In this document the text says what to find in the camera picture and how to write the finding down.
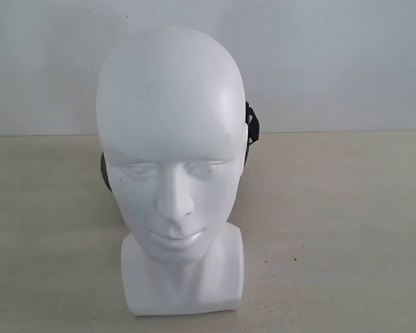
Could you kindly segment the white mannequin head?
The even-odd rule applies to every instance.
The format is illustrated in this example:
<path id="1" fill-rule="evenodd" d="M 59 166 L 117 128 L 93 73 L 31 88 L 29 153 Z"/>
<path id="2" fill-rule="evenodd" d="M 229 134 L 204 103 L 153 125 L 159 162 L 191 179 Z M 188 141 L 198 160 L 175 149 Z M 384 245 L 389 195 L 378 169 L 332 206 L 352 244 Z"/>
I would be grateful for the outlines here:
<path id="1" fill-rule="evenodd" d="M 129 229 L 121 245 L 129 310 L 236 309 L 244 251 L 228 219 L 248 126 L 233 57 L 190 28 L 139 31 L 101 69 L 96 120 L 110 189 Z"/>

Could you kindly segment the black helmet with tinted visor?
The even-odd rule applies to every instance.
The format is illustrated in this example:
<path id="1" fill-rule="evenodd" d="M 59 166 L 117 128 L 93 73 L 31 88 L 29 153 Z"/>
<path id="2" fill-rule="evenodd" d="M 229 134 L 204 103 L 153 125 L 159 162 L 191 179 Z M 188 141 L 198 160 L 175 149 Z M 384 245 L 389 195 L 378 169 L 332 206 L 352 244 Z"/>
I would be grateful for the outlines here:
<path id="1" fill-rule="evenodd" d="M 245 102 L 245 123 L 248 127 L 248 141 L 247 141 L 247 146 L 245 150 L 244 164 L 247 163 L 251 145 L 253 145 L 253 143 L 259 140 L 259 135 L 260 135 L 259 120 L 256 116 L 254 109 L 250 106 L 250 104 L 247 101 Z M 103 179 L 103 182 L 105 183 L 105 186 L 111 191 L 112 189 L 111 189 L 110 181 L 107 175 L 107 166 L 106 166 L 104 153 L 101 153 L 101 156 L 100 156 L 100 172 L 101 172 L 101 177 Z"/>

